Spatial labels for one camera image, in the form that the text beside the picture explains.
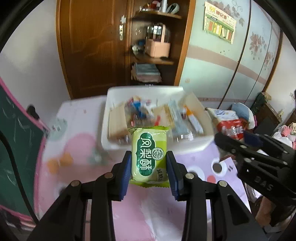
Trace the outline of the red white cookie packet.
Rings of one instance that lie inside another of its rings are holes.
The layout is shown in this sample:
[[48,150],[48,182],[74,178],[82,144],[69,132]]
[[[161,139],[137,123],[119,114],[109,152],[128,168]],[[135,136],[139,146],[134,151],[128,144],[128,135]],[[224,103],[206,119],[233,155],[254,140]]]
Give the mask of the red white cookie packet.
[[248,122],[243,118],[239,118],[235,111],[213,108],[205,108],[205,110],[210,115],[215,132],[221,132],[238,141],[243,140]]

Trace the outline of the orange white long packet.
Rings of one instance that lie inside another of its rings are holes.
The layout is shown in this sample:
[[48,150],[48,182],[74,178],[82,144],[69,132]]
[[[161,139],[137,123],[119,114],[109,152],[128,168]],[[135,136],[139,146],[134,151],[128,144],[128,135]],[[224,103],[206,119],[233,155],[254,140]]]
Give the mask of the orange white long packet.
[[188,117],[195,132],[197,134],[203,135],[204,131],[203,131],[203,128],[202,128],[201,124],[199,123],[198,119],[194,116],[194,114],[191,112],[191,110],[186,105],[184,106],[184,110],[185,110],[186,116]]

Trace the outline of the green pineapple cake packet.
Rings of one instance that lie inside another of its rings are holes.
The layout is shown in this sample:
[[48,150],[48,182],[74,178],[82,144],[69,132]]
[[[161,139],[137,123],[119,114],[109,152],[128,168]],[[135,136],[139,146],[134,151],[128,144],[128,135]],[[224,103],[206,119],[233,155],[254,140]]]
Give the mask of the green pineapple cake packet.
[[132,168],[130,183],[140,187],[169,187],[167,175],[167,134],[165,126],[131,128]]

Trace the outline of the long beige wafer packet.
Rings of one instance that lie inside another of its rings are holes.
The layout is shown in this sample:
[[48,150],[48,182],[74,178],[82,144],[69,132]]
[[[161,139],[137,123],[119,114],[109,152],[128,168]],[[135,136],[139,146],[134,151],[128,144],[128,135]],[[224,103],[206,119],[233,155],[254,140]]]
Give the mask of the long beige wafer packet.
[[109,111],[108,138],[117,140],[129,134],[125,116],[125,104],[122,103]]

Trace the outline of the blue foil snack packet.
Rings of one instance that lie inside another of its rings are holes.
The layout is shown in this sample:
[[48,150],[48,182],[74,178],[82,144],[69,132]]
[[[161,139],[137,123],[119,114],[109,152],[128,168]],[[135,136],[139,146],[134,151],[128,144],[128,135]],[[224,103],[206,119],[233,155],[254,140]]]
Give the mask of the blue foil snack packet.
[[135,113],[141,118],[143,117],[143,113],[140,110],[141,109],[141,102],[140,101],[134,101],[132,104],[133,108],[135,109]]

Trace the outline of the white plastic storage bin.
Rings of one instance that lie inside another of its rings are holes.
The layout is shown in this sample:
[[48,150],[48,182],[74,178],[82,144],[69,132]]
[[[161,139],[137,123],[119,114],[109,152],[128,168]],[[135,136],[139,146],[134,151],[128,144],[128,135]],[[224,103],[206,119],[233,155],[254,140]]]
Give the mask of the white plastic storage bin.
[[[135,113],[132,104],[141,102],[143,117]],[[125,104],[125,116],[129,134],[117,140],[108,138],[109,111]],[[191,125],[184,106],[187,106],[201,124],[204,134],[197,134]],[[103,149],[118,158],[131,149],[131,128],[165,126],[168,150],[175,154],[202,151],[214,140],[212,121],[205,108],[193,92],[184,92],[176,86],[121,86],[112,87],[107,92],[103,116],[101,144]]]

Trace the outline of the folded towels stack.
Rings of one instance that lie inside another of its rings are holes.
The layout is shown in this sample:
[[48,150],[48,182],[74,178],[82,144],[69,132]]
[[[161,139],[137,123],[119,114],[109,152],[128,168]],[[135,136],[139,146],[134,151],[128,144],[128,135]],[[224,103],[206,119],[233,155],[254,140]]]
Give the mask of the folded towels stack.
[[162,77],[155,64],[134,63],[131,70],[131,80],[141,83],[160,83]]

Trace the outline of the pink storage basket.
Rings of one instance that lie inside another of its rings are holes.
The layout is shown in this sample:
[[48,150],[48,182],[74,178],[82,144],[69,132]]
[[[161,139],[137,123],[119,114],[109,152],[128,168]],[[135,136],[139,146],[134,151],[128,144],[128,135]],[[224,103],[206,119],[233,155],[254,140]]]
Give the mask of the pink storage basket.
[[171,32],[165,24],[147,26],[145,53],[152,58],[169,57]]

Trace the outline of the wooden corner shelf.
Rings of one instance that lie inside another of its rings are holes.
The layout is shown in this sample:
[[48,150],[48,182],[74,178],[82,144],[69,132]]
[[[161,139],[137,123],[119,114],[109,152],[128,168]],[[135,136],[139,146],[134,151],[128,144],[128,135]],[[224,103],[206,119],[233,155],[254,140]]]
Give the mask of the wooden corner shelf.
[[178,86],[196,1],[128,1],[130,85]]

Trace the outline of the white cylinder on shelf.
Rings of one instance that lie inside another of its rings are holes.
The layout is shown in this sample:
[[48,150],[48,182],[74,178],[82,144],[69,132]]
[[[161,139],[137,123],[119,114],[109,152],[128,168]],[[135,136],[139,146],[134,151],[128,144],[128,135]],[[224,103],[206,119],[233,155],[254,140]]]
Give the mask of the white cylinder on shelf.
[[167,6],[168,6],[168,1],[167,0],[162,0],[160,12],[166,13],[167,12]]

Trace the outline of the brown wooden door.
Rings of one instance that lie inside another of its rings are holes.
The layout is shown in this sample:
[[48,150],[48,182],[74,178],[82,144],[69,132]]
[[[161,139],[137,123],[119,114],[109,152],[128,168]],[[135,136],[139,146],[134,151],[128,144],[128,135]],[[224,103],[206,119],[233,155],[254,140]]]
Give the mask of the brown wooden door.
[[128,19],[128,1],[57,1],[60,62],[71,99],[105,95],[128,84],[127,37],[119,23]]

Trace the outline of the green chalkboard pink frame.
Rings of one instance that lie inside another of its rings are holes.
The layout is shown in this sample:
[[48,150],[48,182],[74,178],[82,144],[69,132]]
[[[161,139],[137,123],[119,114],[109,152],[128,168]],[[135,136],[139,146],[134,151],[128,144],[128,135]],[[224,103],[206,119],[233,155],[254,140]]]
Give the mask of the green chalkboard pink frame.
[[24,221],[37,222],[39,170],[46,128],[31,117],[1,82],[1,134],[13,153],[1,144],[1,208]]

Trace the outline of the wall calendar poster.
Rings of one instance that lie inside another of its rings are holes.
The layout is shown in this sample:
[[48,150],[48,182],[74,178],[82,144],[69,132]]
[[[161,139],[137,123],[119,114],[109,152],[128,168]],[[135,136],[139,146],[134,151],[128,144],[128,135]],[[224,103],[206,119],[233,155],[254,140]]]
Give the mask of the wall calendar poster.
[[203,30],[233,44],[236,20],[208,1],[204,7]]

